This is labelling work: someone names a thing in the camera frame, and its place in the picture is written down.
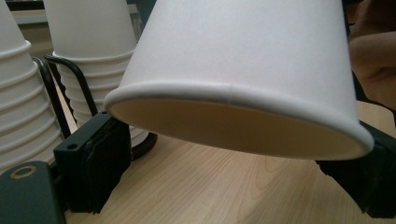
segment inverted paper cup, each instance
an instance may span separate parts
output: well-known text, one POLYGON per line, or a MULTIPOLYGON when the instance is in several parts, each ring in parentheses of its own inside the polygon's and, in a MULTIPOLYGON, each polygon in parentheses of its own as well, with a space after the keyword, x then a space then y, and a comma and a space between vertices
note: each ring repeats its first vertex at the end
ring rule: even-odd
POLYGON ((153 133, 256 154, 345 160, 374 145, 339 1, 158 1, 105 108, 153 133))
POLYGON ((45 0, 54 50, 65 58, 125 54, 136 40, 124 0, 45 0))

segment light wood surface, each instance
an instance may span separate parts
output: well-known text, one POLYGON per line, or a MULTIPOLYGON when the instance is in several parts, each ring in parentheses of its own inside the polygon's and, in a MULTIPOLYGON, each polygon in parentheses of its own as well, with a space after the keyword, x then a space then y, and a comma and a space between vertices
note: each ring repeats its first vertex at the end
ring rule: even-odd
MULTIPOLYGON (((396 136, 393 117, 359 104, 361 119, 396 136)), ((99 215, 67 223, 396 223, 361 213, 314 161, 273 158, 160 136, 125 172, 99 215)))

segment black bracket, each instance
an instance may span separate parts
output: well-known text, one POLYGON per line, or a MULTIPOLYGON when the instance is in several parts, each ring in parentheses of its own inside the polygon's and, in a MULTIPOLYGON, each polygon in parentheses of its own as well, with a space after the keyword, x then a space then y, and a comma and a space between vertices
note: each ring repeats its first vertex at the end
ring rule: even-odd
POLYGON ((129 127, 99 113, 42 161, 0 176, 0 223, 64 223, 63 210, 99 213, 132 159, 129 127))

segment circular hole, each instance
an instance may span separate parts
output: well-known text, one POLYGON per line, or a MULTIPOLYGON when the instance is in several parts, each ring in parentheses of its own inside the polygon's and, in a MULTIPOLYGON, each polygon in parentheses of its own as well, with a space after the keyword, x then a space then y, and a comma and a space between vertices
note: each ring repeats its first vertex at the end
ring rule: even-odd
POLYGON ((32 175, 36 170, 37 170, 37 167, 33 166, 33 165, 23 166, 23 167, 15 170, 14 172, 12 172, 10 177, 13 179, 25 178, 29 175, 32 175))
POLYGON ((67 149, 75 149, 77 146, 77 144, 70 144, 69 146, 67 146, 67 149))
POLYGON ((26 175, 32 172, 32 167, 23 167, 22 169, 18 170, 15 174, 16 175, 26 175))

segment cup rim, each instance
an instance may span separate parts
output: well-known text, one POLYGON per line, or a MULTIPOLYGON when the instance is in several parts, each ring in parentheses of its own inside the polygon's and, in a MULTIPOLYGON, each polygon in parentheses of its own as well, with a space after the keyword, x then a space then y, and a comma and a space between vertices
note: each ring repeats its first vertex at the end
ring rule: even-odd
POLYGON ((25 52, 29 50, 30 47, 32 47, 32 44, 29 41, 25 40, 24 45, 18 46, 15 49, 9 49, 7 51, 0 52, 0 60, 11 58, 15 55, 25 52))
POLYGON ((40 86, 37 86, 37 88, 34 91, 31 91, 28 94, 23 95, 22 97, 20 97, 16 101, 8 103, 8 104, 0 105, 0 112, 4 111, 4 110, 7 110, 7 109, 10 109, 13 106, 23 104, 26 101, 29 101, 29 100, 35 98, 37 95, 42 93, 43 90, 44 90, 44 84, 41 84, 40 86))
POLYGON ((36 112, 31 113, 29 116, 26 116, 23 119, 17 120, 11 124, 8 124, 7 126, 2 126, 0 127, 0 133, 6 132, 8 130, 14 129, 18 126, 21 126, 22 124, 35 119, 36 117, 40 116, 41 114, 45 113, 46 110, 48 110, 50 107, 50 102, 46 102, 44 106, 40 106, 40 109, 37 110, 36 112))
POLYGON ((52 52, 52 55, 55 57, 65 58, 66 60, 72 61, 74 63, 102 63, 108 61, 116 61, 119 59, 130 57, 134 54, 134 49, 122 53, 116 56, 107 56, 107 57, 92 57, 92 58, 74 58, 69 56, 63 56, 62 54, 58 54, 55 51, 52 52))
POLYGON ((20 76, 14 77, 14 78, 6 80, 6 81, 2 81, 0 83, 0 90, 8 88, 13 85, 16 85, 16 84, 23 82, 24 80, 34 76, 37 73, 38 65, 35 62, 33 62, 33 65, 34 66, 32 67, 32 69, 27 71, 25 74, 22 74, 20 76))

